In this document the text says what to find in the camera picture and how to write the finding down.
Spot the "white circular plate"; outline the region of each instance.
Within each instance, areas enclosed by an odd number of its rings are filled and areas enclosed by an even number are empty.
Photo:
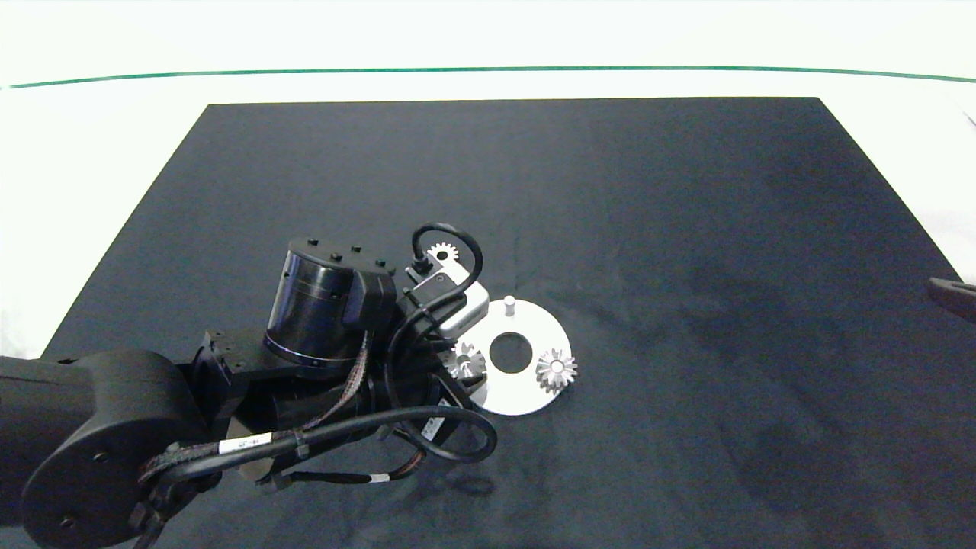
[[[506,300],[514,309],[506,316]],[[491,361],[491,344],[507,333],[521,335],[532,346],[532,360],[518,373],[498,369]],[[552,349],[563,350],[564,356],[573,354],[569,337],[562,325],[548,311],[538,305],[520,299],[496,300],[488,305],[488,315],[475,324],[458,340],[471,343],[485,357],[485,382],[471,395],[471,400],[482,408],[503,415],[532,413],[552,402],[560,392],[547,392],[536,380],[536,363],[539,357]]]

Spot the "silver gear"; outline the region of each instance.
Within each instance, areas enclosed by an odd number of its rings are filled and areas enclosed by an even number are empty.
[[[447,372],[455,379],[469,379],[485,373],[485,356],[471,343],[459,343],[440,355]]]
[[[576,359],[561,350],[546,351],[536,364],[536,381],[547,393],[558,393],[576,381],[576,368]]]
[[[432,245],[427,249],[427,253],[437,258],[437,261],[458,261],[460,257],[457,246],[447,242],[439,242]]]

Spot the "green line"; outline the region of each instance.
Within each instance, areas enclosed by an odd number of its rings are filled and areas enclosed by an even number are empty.
[[[141,78],[175,78],[179,76],[228,76],[242,74],[356,74],[377,72],[553,72],[553,71],[593,71],[593,70],[738,70],[760,72],[817,72],[824,74],[854,74],[857,76],[885,76],[889,78],[914,78],[921,80],[943,80],[976,84],[976,78],[964,76],[942,76],[938,74],[914,74],[910,72],[886,72],[883,70],[854,70],[847,68],[812,68],[800,66],[734,66],[734,65],[618,65],[618,66],[427,66],[427,67],[388,67],[388,68],[259,68],[242,70],[193,70],[187,72],[149,72],[145,74],[117,74],[114,76],[94,76],[90,78],[71,78],[50,80],[48,82],[29,82],[12,84],[8,88],[37,88],[40,86],[60,86],[62,84],[84,84],[109,80],[136,80]]]

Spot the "black table surface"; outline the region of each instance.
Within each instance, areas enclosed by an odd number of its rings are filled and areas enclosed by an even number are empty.
[[[976,328],[926,300],[955,273],[816,99],[210,106],[45,357],[186,361],[206,328],[264,324],[288,239],[402,266],[425,221],[478,238],[494,299],[561,320],[579,382],[492,416],[477,465],[228,475],[160,548],[976,544]]]

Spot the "cable label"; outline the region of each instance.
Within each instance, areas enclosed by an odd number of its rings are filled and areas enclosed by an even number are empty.
[[[450,406],[451,403],[448,402],[446,399],[441,399],[440,402],[437,403],[437,405]],[[421,431],[421,435],[423,435],[424,438],[427,439],[428,441],[433,441],[433,438],[437,436],[437,431],[440,431],[440,426],[443,424],[444,424],[443,417],[431,417],[427,421],[427,424],[424,426],[424,429]]]
[[[260,446],[261,444],[267,444],[271,442],[271,433],[261,433],[259,435],[252,435],[250,437],[242,437],[240,439],[227,439],[221,441],[217,446],[217,452],[220,454],[229,453],[237,450],[242,450],[244,448],[250,448],[251,446]]]

